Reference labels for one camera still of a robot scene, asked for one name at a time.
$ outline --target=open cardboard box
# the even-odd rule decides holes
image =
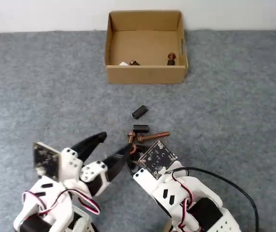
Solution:
[[[174,66],[167,66],[170,52],[176,54]],[[119,65],[131,60],[140,66]],[[181,83],[188,69],[181,12],[110,12],[105,63],[112,84]]]

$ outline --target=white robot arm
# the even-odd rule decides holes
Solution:
[[[14,220],[15,231],[96,232],[92,218],[74,206],[72,198],[77,196],[83,208],[100,213],[92,197],[107,188],[131,151],[131,145],[127,145],[103,161],[83,166],[106,137],[102,132],[62,152],[43,143],[34,144],[34,166],[40,179],[23,193],[23,209]]]
[[[141,158],[133,179],[171,218],[173,232],[240,232],[221,198],[197,178],[187,176],[181,163],[158,141]]]

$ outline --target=screw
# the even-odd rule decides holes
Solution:
[[[176,54],[174,54],[173,52],[170,52],[168,54],[167,65],[175,65],[175,59],[176,59]]]
[[[135,61],[135,60],[131,60],[131,61],[129,62],[129,65],[140,65],[140,64],[138,64],[138,62]]]
[[[158,134],[150,134],[150,135],[147,135],[147,136],[141,136],[141,134],[139,134],[138,137],[137,137],[137,140],[140,144],[142,144],[146,140],[167,137],[169,135],[170,135],[170,133],[168,131],[167,132],[161,132],[161,133],[158,133]]]
[[[129,144],[133,143],[135,136],[136,136],[136,133],[133,132],[133,131],[128,133],[127,137],[128,137],[128,143]]]

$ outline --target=gray carpet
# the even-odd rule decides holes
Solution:
[[[21,193],[36,181],[32,142],[57,149],[100,131],[90,161],[126,143],[134,123],[164,141],[184,165],[243,187],[258,205],[262,231],[276,232],[276,31],[187,33],[191,71],[179,85],[108,85],[105,32],[0,34],[0,232],[12,231]],[[149,107],[139,121],[131,112]],[[243,231],[253,210],[234,188],[196,174],[216,191]],[[101,232],[160,232],[167,216],[124,170],[96,198]]]

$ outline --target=black circuit board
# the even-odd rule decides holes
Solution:
[[[60,153],[43,144],[33,143],[33,160],[34,167],[40,172],[44,172],[46,176],[58,181],[59,177],[59,158]]]
[[[159,179],[176,160],[175,155],[168,150],[165,144],[158,140],[141,156],[139,162],[155,179]]]

